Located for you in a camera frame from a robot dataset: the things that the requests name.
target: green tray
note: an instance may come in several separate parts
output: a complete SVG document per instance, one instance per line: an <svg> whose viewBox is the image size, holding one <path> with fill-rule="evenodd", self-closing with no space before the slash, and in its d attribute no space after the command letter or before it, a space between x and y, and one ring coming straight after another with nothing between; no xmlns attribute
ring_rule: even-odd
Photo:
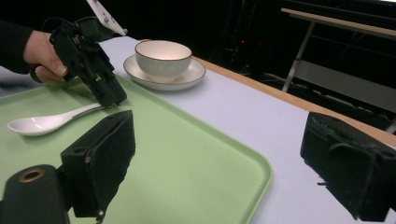
<svg viewBox="0 0 396 224"><path fill-rule="evenodd" d="M13 119L63 113L95 102L79 79L0 98L0 195L18 171L61 165L60 153L109 114L132 109L136 154L105 223L249 223L270 184L267 159L119 77L128 99L43 136L21 136ZM94 223L75 218L71 223Z"/></svg>

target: white table surface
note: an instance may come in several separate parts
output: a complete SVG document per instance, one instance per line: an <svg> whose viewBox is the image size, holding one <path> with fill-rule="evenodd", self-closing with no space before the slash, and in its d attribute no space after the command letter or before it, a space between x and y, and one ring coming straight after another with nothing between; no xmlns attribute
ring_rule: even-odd
<svg viewBox="0 0 396 224"><path fill-rule="evenodd" d="M136 43L127 36L101 43L114 73L129 80L123 62L134 55ZM40 86L29 76L0 67L0 97ZM190 89L151 91L268 159L274 179L251 223L366 223L353 219L325 187L319 186L321 179L301 158L307 111L209 70ZM394 211L389 210L385 223L396 223Z"/></svg>

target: white saucer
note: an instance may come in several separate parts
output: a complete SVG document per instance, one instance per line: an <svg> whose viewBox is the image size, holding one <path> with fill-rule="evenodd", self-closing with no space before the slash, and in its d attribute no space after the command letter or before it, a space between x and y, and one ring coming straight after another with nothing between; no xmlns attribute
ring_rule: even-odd
<svg viewBox="0 0 396 224"><path fill-rule="evenodd" d="M189 69L181 77L178 77L175 81L170 83L159 83L151 80L150 77L139 68L134 55L125 60L124 69L131 75L133 82L160 91L179 91L187 89L200 82L206 73L205 67L198 61L192 59Z"/></svg>

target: table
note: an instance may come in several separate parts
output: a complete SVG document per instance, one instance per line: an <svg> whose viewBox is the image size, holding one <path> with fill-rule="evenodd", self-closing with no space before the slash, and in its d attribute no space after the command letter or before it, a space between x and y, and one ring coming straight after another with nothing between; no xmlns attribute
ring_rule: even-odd
<svg viewBox="0 0 396 224"><path fill-rule="evenodd" d="M125 36L101 43L116 74L129 78L123 62L134 54L137 42ZM326 113L345 120L392 146L396 146L395 136L199 61L207 71L198 85L184 91L152 92L255 148L271 162L274 179L252 223L364 223L354 220L329 191L317 185L318 175L300 157L308 112ZM0 73L17 76L5 69ZM390 211L386 223L395 221L396 213Z"/></svg>

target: white spoon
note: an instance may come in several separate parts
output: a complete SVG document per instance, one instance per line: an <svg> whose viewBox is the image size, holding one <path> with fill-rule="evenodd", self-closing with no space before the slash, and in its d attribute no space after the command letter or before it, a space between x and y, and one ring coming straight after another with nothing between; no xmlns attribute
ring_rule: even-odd
<svg viewBox="0 0 396 224"><path fill-rule="evenodd" d="M95 103L59 115L15 119L8 124L8 128L22 135L41 135L52 132L76 116L99 107L102 106Z"/></svg>

